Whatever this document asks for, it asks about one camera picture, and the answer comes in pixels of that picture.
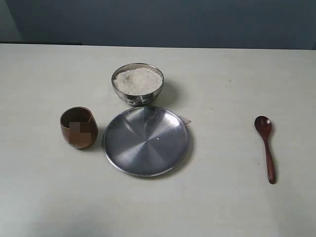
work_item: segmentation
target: wooden cup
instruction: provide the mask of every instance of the wooden cup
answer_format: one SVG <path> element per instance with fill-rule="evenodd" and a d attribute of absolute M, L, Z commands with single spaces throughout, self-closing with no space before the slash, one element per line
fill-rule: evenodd
<path fill-rule="evenodd" d="M 60 117 L 63 137 L 72 147 L 91 146 L 98 136 L 98 127 L 91 111 L 85 107 L 73 107 Z"/>

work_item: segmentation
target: spoon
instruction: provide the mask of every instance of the spoon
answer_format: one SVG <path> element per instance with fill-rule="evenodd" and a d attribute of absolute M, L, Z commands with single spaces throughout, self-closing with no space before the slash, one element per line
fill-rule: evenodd
<path fill-rule="evenodd" d="M 255 120 L 255 127 L 260 134 L 266 148 L 266 159 L 267 159 L 267 169 L 268 169 L 268 180 L 270 184 L 276 183 L 276 173 L 273 166 L 273 160 L 269 149 L 268 137 L 272 130 L 272 123 L 270 119 L 265 116 L 259 116 Z"/>

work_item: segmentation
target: gray wall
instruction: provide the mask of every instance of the gray wall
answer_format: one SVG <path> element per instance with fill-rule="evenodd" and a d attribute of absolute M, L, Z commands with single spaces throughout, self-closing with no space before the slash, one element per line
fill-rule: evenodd
<path fill-rule="evenodd" d="M 0 0 L 0 41 L 21 41 L 21 36 L 16 28 L 5 0 Z"/>
<path fill-rule="evenodd" d="M 7 0 L 27 41 L 311 49 L 316 0 Z"/>

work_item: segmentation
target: white table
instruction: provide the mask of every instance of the white table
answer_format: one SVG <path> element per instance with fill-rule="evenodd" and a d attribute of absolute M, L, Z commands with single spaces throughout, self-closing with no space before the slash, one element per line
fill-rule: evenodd
<path fill-rule="evenodd" d="M 160 68 L 154 105 L 192 121 L 186 159 L 157 178 L 120 172 L 100 144 L 130 108 L 110 78 L 132 62 Z M 0 44 L 0 75 L 1 236 L 315 236 L 315 51 Z M 90 149 L 62 138 L 73 106 L 99 126 Z M 258 115 L 275 128 L 275 185 Z"/>

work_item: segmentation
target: steel plate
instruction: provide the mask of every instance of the steel plate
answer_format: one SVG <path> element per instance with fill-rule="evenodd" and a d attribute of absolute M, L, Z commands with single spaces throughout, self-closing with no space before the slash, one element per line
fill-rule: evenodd
<path fill-rule="evenodd" d="M 189 139 L 186 126 L 175 114 L 147 106 L 116 116 L 106 128 L 102 143 L 116 168 L 150 177 L 171 170 L 185 156 Z"/>

